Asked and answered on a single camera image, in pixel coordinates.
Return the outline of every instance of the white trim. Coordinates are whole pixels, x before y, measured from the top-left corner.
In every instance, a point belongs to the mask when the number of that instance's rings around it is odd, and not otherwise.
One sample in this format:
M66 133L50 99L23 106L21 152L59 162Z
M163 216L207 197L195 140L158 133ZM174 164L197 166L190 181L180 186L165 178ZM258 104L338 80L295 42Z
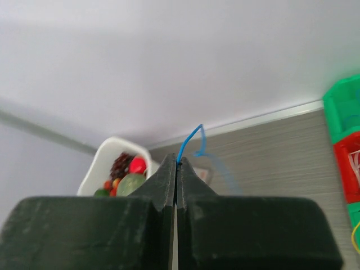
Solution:
M293 116L297 116L297 115L301 115L301 114L311 113L312 111L317 111L322 108L323 108L323 103L321 100L314 101L311 103L292 107L289 109L276 111L276 112L272 112L270 114L264 114L264 115L246 119L243 121L223 125L221 127L207 129L206 136L211 137L211 136L219 135L222 133L237 131L239 129L253 127L255 125L261 125L261 124L269 123L269 122L276 121L276 120L281 120L281 119L285 119L285 118L289 118L289 117L293 117ZM196 133L193 136L194 139L200 138L200 137L201 137L200 133ZM187 138L187 136L169 139L164 142L160 142L160 143L151 145L147 148L149 150L152 150L152 149L156 149L156 148L160 148L160 147L164 147L164 146L174 145L176 143L183 142L186 138Z

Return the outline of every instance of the white wall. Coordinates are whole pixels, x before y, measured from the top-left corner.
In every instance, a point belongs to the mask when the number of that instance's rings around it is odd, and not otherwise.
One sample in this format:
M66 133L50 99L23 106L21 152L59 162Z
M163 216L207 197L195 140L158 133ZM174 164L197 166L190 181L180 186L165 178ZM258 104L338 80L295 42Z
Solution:
M0 0L0 107L145 146L360 73L358 0Z
M92 156L0 123L0 226L23 198L75 195Z

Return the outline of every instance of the yellow string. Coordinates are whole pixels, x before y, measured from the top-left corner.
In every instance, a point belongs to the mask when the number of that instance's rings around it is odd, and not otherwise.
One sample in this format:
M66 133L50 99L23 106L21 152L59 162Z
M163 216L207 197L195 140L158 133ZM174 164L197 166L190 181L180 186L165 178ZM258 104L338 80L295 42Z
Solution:
M358 254L360 254L360 249L358 247L358 245L356 244L356 241L355 241L355 233L356 233L356 230L359 228L360 226L360 222L355 226L352 234L351 234L351 242L353 243L353 246L355 248L355 250L357 251Z

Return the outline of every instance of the gray floor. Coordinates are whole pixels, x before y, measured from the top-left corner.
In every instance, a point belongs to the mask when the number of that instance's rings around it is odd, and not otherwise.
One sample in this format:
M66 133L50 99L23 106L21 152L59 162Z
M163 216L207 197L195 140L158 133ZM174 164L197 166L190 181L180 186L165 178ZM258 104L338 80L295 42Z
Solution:
M180 145L151 151L155 160ZM207 158L192 157L200 141L190 141L184 155L193 165L211 168ZM345 260L344 269L359 269L350 241L350 222L327 133L323 111L208 138L207 152L230 168L245 195L301 196L315 200L325 212ZM231 194L214 172L210 186L221 195Z

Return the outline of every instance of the white container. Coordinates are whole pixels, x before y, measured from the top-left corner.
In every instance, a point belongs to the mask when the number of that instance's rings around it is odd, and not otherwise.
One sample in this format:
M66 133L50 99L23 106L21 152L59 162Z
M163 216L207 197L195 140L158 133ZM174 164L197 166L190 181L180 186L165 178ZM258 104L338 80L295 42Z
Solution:
M133 155L140 155L144 158L147 166L146 179L156 171L151 160L150 153L136 143L126 141L118 137L111 137L104 141L97 150L92 164L81 183L78 196L93 196L98 188L102 188L104 182L108 180L110 169L122 152Z

